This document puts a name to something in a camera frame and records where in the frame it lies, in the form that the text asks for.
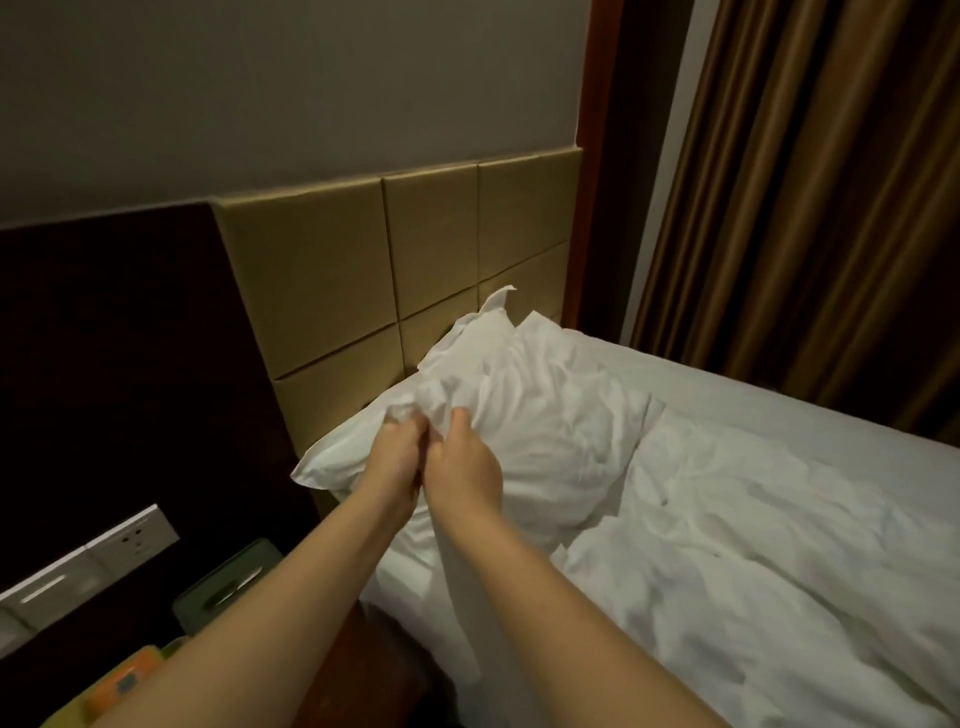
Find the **gray wall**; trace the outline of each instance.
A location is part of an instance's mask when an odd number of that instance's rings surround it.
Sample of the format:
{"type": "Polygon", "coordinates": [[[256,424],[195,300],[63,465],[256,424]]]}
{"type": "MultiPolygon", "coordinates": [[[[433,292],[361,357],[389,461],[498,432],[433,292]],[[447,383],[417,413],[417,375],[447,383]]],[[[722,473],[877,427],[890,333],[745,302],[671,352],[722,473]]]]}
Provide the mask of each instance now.
{"type": "Polygon", "coordinates": [[[589,0],[8,0],[0,225],[573,142],[589,0]]]}

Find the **white bed sheet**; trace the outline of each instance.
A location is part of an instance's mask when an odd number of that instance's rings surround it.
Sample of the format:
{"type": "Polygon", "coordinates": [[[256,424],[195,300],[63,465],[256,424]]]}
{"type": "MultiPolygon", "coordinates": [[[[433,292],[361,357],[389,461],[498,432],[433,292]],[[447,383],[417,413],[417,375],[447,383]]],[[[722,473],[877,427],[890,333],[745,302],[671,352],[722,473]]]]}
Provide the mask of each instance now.
{"type": "Polygon", "coordinates": [[[685,415],[783,441],[847,477],[872,480],[897,502],[960,523],[960,449],[794,400],[569,329],[631,389],[685,415]]]}

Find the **light switch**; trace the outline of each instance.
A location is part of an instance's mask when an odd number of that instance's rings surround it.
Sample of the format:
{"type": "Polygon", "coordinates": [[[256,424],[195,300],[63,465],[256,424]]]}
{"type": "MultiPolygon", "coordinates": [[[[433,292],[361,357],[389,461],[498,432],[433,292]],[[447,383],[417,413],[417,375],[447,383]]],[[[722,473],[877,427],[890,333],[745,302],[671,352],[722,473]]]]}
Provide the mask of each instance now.
{"type": "Polygon", "coordinates": [[[72,612],[112,580],[109,572],[81,547],[3,592],[0,607],[40,630],[72,612]]]}
{"type": "Polygon", "coordinates": [[[6,657],[18,647],[30,641],[34,635],[13,615],[0,609],[0,658],[6,657]]]}

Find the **curtain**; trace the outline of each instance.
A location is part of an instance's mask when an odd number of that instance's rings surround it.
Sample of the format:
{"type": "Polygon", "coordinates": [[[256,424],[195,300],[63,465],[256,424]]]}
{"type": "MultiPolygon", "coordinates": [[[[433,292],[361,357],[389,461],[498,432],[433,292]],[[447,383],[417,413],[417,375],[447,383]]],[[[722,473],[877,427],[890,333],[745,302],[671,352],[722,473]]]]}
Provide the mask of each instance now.
{"type": "Polygon", "coordinates": [[[960,3],[723,0],[632,344],[960,445],[960,3]]]}

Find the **headboard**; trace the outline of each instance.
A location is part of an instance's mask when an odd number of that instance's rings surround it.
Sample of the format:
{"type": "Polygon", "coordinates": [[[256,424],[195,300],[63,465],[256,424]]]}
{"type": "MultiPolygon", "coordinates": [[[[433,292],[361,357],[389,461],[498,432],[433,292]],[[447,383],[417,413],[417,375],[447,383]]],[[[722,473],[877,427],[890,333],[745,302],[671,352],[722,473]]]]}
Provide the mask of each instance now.
{"type": "Polygon", "coordinates": [[[297,455],[516,286],[559,320],[576,148],[213,201],[297,455]]]}

